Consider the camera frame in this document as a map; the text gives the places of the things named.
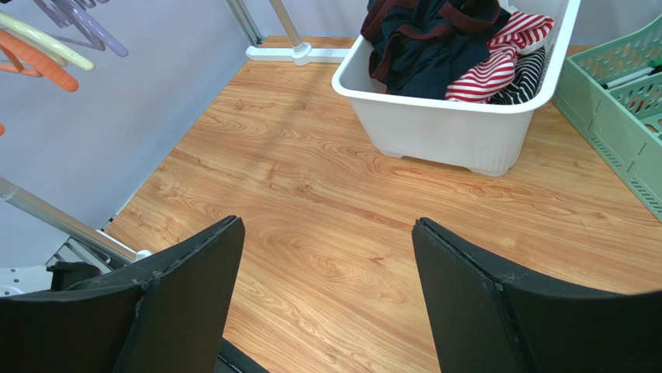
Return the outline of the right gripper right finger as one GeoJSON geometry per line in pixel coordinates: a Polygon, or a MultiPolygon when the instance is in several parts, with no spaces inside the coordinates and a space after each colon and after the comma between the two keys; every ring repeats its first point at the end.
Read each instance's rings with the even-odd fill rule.
{"type": "Polygon", "coordinates": [[[563,281],[429,218],[412,230],[443,372],[659,372],[661,293],[563,281]]]}

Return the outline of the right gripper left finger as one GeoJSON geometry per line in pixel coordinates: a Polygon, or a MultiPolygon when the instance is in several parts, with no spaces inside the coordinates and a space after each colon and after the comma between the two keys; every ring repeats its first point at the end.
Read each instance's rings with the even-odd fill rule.
{"type": "Polygon", "coordinates": [[[229,216],[61,291],[1,300],[3,372],[212,372],[246,230],[229,216]]]}

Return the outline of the red white striped top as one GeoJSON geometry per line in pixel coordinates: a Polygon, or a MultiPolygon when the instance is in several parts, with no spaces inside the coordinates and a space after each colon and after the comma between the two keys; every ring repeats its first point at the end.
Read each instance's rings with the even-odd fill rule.
{"type": "Polygon", "coordinates": [[[519,56],[544,47],[554,25],[549,16],[514,10],[506,26],[487,43],[489,57],[450,84],[445,99],[488,103],[493,95],[514,80],[519,56]]]}

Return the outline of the black white striped top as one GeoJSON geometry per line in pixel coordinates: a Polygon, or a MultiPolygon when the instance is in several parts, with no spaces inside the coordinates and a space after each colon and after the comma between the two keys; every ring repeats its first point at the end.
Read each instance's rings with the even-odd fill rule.
{"type": "Polygon", "coordinates": [[[515,65],[514,80],[493,95],[488,103],[495,105],[522,104],[535,97],[545,66],[546,49],[540,47],[530,54],[521,54],[515,65]]]}

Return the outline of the dark navy garment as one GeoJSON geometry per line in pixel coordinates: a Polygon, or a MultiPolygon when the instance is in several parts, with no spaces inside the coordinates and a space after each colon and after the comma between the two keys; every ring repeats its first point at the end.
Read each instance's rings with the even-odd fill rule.
{"type": "Polygon", "coordinates": [[[368,74],[388,93],[444,99],[448,86],[485,61],[510,19],[497,1],[377,0],[361,36],[373,50],[368,74]]]}

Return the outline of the cream plastic hanger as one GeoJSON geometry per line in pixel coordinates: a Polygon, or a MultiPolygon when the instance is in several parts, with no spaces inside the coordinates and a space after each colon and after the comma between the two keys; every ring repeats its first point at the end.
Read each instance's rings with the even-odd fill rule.
{"type": "Polygon", "coordinates": [[[1,12],[1,27],[7,29],[15,37],[31,47],[35,47],[37,50],[44,52],[51,60],[55,61],[61,67],[73,64],[83,71],[93,71],[95,69],[95,65],[89,59],[83,57],[47,33],[9,15],[6,12],[1,12]]]}

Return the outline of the lilac plastic hanger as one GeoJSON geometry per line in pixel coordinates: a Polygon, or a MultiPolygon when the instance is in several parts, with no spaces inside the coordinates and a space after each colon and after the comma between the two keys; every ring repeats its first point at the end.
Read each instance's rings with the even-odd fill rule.
{"type": "Polygon", "coordinates": [[[49,36],[56,40],[98,51],[105,51],[109,48],[120,58],[129,55],[128,49],[87,12],[87,8],[96,6],[96,1],[53,0],[46,2],[34,0],[33,3],[58,27],[64,29],[73,26],[85,38],[85,40],[75,40],[49,33],[49,36]]]}

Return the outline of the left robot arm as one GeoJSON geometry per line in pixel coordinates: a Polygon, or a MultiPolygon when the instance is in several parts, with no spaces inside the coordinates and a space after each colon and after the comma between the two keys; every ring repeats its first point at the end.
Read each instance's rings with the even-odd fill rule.
{"type": "Polygon", "coordinates": [[[101,274],[101,269],[84,262],[56,262],[51,265],[34,267],[6,267],[1,269],[1,297],[35,291],[61,291],[101,274]]]}

